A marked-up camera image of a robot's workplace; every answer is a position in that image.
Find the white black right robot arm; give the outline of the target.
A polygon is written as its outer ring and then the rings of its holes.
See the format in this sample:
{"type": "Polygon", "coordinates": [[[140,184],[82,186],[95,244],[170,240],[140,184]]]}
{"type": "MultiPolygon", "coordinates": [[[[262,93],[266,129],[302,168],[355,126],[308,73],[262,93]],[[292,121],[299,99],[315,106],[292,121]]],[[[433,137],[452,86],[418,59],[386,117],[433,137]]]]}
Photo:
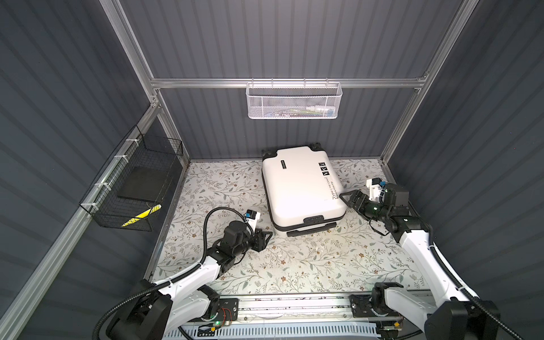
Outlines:
{"type": "Polygon", "coordinates": [[[339,194],[348,208],[368,222],[381,222],[395,242],[416,264],[434,302],[427,303],[394,282],[376,283],[365,306],[378,317],[398,313],[427,339],[495,339],[500,312],[481,300],[460,278],[434,243],[432,226],[409,205],[409,191],[374,178],[369,193],[354,190],[339,194]]]}

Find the white hard-shell suitcase black lining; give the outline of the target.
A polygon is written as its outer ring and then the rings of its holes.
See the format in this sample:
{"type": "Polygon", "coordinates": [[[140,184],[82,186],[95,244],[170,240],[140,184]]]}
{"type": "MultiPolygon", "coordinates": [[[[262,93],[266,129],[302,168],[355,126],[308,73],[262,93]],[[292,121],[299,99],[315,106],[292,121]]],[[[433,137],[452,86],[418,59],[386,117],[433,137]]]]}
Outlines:
{"type": "Polygon", "coordinates": [[[335,228],[344,187],[320,143],[262,151],[262,178],[275,231],[298,237],[335,228]]]}

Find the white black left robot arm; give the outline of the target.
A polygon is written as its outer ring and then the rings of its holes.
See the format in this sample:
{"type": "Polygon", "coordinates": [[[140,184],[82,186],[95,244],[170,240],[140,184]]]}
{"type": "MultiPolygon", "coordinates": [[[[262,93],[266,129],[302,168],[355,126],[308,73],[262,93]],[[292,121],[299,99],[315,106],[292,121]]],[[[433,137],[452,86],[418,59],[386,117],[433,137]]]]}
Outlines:
{"type": "Polygon", "coordinates": [[[239,255],[265,250],[272,236],[271,231],[232,221],[223,238],[206,250],[203,262],[170,279],[140,281],[130,297],[100,319],[92,339],[100,338],[106,322],[109,339],[161,339],[190,320],[214,314],[219,294],[208,284],[231,269],[239,255]]]}

